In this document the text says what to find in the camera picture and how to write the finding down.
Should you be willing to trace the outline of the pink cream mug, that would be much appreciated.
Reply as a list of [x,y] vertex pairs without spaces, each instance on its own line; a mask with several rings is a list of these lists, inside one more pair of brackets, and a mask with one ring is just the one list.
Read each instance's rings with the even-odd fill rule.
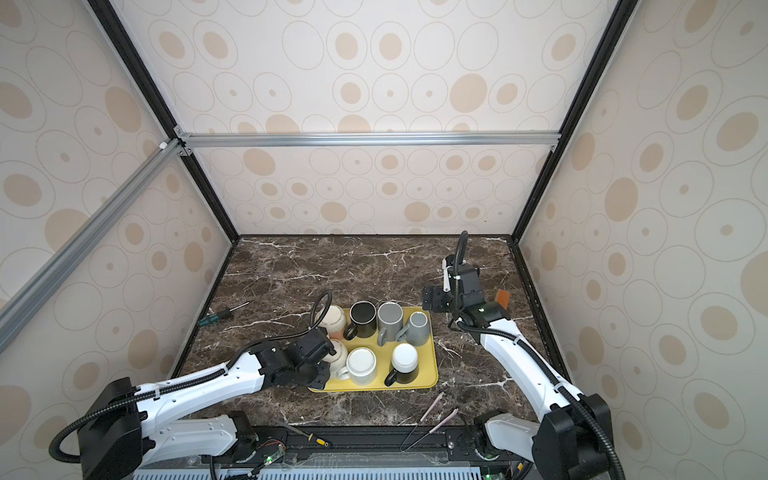
[[344,330],[347,327],[347,315],[342,308],[332,305],[320,321],[319,326],[326,331],[329,338],[342,340]]

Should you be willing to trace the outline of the white speckled mug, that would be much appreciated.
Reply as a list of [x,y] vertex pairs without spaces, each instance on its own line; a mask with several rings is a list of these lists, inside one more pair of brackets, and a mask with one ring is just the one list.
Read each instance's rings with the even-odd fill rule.
[[337,372],[346,365],[348,356],[348,349],[346,345],[338,339],[332,339],[333,353],[329,353],[323,358],[323,361],[329,365],[329,371],[332,376],[335,376]]

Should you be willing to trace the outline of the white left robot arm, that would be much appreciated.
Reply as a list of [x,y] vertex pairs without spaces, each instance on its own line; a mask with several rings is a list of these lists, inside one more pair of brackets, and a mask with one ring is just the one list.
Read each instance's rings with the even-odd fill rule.
[[321,328],[244,346],[229,361],[182,377],[135,386],[111,382],[82,417],[57,432],[49,456],[78,464],[86,479],[123,479],[157,456],[177,420],[272,387],[320,389],[336,354]]

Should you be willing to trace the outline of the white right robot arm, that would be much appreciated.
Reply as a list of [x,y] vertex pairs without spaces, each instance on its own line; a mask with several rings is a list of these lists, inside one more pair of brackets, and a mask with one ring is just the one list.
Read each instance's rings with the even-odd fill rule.
[[525,339],[505,307],[488,301],[480,270],[457,252],[442,262],[443,283],[427,286],[423,307],[448,313],[452,327],[470,335],[511,376],[534,409],[536,421],[497,413],[480,423],[494,453],[507,451],[533,463],[544,479],[612,479],[626,474],[616,451],[608,404],[585,395]]

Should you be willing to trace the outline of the grey mug lying back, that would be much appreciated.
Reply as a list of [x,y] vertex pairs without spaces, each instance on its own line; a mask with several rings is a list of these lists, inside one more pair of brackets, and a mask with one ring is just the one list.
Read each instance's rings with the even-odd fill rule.
[[404,327],[397,333],[397,342],[407,342],[414,347],[427,343],[431,335],[430,319],[423,311],[413,312]]

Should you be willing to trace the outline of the white mug front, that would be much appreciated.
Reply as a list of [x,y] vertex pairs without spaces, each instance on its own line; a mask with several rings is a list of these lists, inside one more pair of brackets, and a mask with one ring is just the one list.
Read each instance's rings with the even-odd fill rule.
[[371,384],[377,375],[377,357],[366,347],[353,349],[346,358],[346,363],[337,371],[341,381],[351,380],[358,386]]

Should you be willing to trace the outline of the tall grey mug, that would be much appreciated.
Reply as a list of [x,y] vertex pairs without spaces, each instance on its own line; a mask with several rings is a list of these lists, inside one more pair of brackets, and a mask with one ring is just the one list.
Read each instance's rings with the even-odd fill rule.
[[383,347],[388,342],[394,342],[403,328],[404,310],[392,301],[382,303],[377,310],[377,345]]

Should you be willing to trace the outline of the black mug white bottom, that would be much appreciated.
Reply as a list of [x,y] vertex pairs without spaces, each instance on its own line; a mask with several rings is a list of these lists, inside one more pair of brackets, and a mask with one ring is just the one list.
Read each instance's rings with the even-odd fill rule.
[[396,346],[392,352],[391,368],[384,380],[386,387],[394,384],[410,384],[419,373],[419,355],[417,349],[408,343]]

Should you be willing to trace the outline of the yellow black screwdriver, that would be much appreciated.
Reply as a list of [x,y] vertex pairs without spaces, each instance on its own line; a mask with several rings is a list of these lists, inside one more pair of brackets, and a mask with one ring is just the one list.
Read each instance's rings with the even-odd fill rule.
[[293,432],[293,433],[296,433],[296,434],[298,434],[300,436],[305,437],[311,443],[318,444],[318,445],[320,445],[320,446],[322,446],[324,448],[329,448],[331,446],[331,443],[329,441],[319,437],[315,433],[306,432],[306,431],[301,430],[298,427],[290,425],[290,424],[288,424],[286,422],[280,422],[280,426],[285,428],[285,429],[287,429],[287,430],[289,430],[289,431],[291,431],[291,432]]

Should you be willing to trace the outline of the yellow plastic tray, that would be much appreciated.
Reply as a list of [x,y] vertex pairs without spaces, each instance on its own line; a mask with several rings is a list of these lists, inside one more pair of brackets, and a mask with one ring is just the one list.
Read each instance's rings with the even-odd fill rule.
[[391,387],[384,384],[385,377],[391,369],[391,357],[397,342],[388,342],[379,347],[375,337],[365,339],[355,338],[353,340],[341,340],[347,350],[351,352],[356,348],[369,348],[377,358],[376,377],[373,382],[365,386],[358,386],[352,380],[340,380],[333,373],[323,389],[313,389],[313,392],[361,392],[361,391],[394,391],[407,389],[427,389],[432,388],[438,381],[438,367],[434,349],[434,338],[429,333],[428,341],[416,348],[419,354],[419,374],[415,380],[408,384],[394,383]]

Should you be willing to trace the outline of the pink tweezers left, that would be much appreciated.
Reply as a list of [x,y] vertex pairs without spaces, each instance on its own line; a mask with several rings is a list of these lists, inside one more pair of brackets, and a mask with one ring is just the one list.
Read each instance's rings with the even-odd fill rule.
[[405,439],[400,445],[400,451],[406,450],[406,443],[410,439],[410,437],[413,435],[413,433],[416,431],[416,429],[422,425],[422,423],[427,419],[427,417],[430,415],[430,413],[435,409],[435,407],[438,405],[438,403],[443,399],[444,392],[440,392],[437,397],[434,399],[434,401],[429,405],[429,407],[426,409],[426,411],[422,414],[422,416],[417,420],[416,424],[413,426],[413,428],[409,431],[409,433],[406,435]]

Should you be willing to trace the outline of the green handled screwdriver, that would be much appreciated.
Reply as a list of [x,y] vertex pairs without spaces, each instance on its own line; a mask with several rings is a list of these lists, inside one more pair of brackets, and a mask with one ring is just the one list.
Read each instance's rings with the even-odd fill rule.
[[248,306],[249,304],[250,302],[246,301],[240,305],[237,305],[234,307],[226,307],[222,310],[206,315],[197,321],[196,326],[205,327],[205,326],[215,325],[223,320],[230,319],[234,316],[234,313],[237,310],[240,310],[243,307]]

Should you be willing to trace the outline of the horizontal aluminium frame bar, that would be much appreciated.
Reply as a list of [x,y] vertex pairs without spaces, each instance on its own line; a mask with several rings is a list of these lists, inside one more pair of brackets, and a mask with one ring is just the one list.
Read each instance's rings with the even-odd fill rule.
[[557,131],[370,132],[370,133],[182,133],[190,148],[404,147],[404,146],[556,146]]

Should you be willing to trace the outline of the left aluminium frame bar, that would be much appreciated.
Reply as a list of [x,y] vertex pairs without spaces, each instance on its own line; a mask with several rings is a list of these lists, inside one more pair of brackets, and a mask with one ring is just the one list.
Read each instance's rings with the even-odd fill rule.
[[181,142],[178,139],[166,140],[165,146],[155,150],[6,304],[1,311],[2,349],[12,344],[166,164],[180,155],[181,150]]

